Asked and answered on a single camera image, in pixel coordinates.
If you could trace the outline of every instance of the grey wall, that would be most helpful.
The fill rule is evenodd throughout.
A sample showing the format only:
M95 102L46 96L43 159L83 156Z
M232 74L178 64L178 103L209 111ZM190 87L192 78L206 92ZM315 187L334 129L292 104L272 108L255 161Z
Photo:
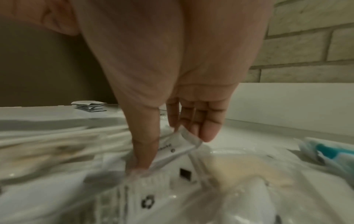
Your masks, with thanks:
M0 107L115 103L82 37L0 18Z

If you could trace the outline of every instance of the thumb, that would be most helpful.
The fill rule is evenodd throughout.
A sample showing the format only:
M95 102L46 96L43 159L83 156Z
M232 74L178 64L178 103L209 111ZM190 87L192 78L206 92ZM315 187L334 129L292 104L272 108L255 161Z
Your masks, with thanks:
M132 169L148 169L154 160L160 139L159 108L136 105L119 100L129 130L132 133L136 164Z

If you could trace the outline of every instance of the finger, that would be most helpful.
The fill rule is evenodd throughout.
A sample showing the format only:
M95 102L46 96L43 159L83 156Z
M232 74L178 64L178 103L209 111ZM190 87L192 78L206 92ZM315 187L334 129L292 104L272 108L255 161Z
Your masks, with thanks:
M180 99L180 102L182 109L177 128L182 125L185 128L189 129L194 116L194 103L183 99Z
M209 102L209 110L199 131L199 138L204 142L210 142L220 131L226 116L229 99Z
M180 102L178 98L172 98L166 102L167 117L170 127L175 128L180 116Z
M208 103L198 101L195 104L195 113L189 131L195 136L199 136L199 131L208 113Z
M136 165L134 169L148 169L154 160L160 139L160 110L118 97L124 112L132 142Z

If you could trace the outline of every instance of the wall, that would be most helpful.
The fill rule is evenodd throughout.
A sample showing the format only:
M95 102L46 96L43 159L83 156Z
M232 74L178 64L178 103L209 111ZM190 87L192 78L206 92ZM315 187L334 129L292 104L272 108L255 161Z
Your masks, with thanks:
M245 82L354 83L354 1L275 0Z
M0 107L115 103L82 37L0 18Z

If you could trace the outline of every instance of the recycling symbol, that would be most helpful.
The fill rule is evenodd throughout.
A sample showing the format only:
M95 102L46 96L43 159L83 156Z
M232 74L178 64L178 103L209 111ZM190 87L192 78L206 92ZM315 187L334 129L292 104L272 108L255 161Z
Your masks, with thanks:
M148 195L141 201L141 207L144 209L150 209L155 203L155 196Z

